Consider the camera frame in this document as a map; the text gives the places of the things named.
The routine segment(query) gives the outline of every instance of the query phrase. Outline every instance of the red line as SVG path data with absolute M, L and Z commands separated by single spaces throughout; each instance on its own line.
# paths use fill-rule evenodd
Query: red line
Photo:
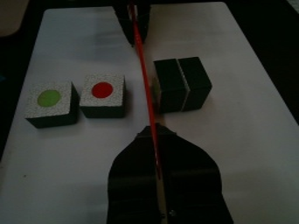
M 156 128 L 154 128 L 154 110 L 153 110 L 153 104 L 152 104 L 150 89 L 149 89 L 149 84 L 148 84 L 148 79 L 146 79 L 142 42 L 141 42 L 138 29 L 137 29 L 137 23 L 136 23 L 134 5 L 132 2 L 129 3 L 129 11 L 130 11 L 133 28 L 134 28 L 134 45 L 136 45 L 136 51 L 137 51 L 138 60 L 140 60 L 140 64 L 141 64 L 142 77 L 144 77 L 145 101 L 146 101 L 146 109 L 148 109 L 149 124 L 150 124 L 152 139 L 153 139 L 154 166 L 156 166 L 157 178 L 160 178 L 161 177 L 161 162 L 160 162 L 160 154 L 158 154 L 158 150 L 157 150 L 157 135 L 156 135 Z

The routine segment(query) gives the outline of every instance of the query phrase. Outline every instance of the cube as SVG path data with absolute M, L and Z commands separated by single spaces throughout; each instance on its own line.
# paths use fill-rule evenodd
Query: cube
M 34 128 L 49 128 L 77 122 L 78 94 L 69 81 L 31 86 L 23 118 Z
M 153 79 L 153 94 L 157 99 L 158 113 L 180 111 L 186 94 L 181 71 L 176 59 L 162 59 L 153 62 L 156 77 Z
M 200 109 L 210 91 L 210 80 L 197 57 L 178 59 L 188 94 L 181 111 Z
M 125 77 L 97 74 L 85 77 L 78 106 L 86 118 L 125 116 Z
M 210 80 L 198 57 L 162 59 L 153 65 L 157 112 L 200 109 L 210 91 Z

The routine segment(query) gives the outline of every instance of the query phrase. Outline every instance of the white table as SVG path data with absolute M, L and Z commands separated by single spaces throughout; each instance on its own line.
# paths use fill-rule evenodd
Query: white table
M 224 3 L 154 5 L 144 45 L 153 60 L 198 56 L 212 90 L 200 110 L 158 116 L 216 161 L 237 224 L 299 223 L 299 131 Z M 35 129 L 23 120 L 33 83 L 122 74 L 124 119 Z M 105 223 L 108 170 L 148 124 L 141 69 L 112 8 L 46 10 L 0 169 L 0 223 Z

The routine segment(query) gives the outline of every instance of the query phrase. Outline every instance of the green dot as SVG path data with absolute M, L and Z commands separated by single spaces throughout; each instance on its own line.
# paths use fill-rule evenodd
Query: green dot
M 47 108 L 55 105 L 61 99 L 61 94 L 57 90 L 45 90 L 38 95 L 37 103 L 41 107 Z

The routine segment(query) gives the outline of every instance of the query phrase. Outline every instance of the dark background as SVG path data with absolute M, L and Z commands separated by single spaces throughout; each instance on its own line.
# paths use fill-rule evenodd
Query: dark background
M 152 0 L 153 4 L 213 2 Z M 276 90 L 299 123 L 299 14 L 285 0 L 226 0 Z M 49 8 L 109 6 L 108 0 L 31 0 L 19 31 L 0 38 L 0 157 L 33 51 L 42 13 Z

